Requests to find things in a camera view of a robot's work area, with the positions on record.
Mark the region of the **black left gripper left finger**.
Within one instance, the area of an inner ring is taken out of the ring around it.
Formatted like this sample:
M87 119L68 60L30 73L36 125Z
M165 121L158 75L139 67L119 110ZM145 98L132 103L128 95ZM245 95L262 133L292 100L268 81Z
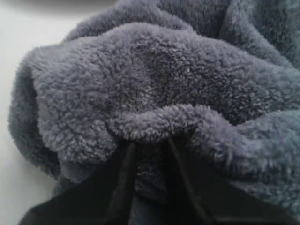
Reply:
M135 188L136 145L124 142L82 183L29 209L21 225L127 225Z

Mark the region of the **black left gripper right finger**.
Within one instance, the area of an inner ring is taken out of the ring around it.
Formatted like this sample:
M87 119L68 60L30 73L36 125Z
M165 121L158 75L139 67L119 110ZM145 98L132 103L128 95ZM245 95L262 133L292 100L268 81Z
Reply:
M174 225L297 225L285 210L229 184L187 150L167 140L168 208Z

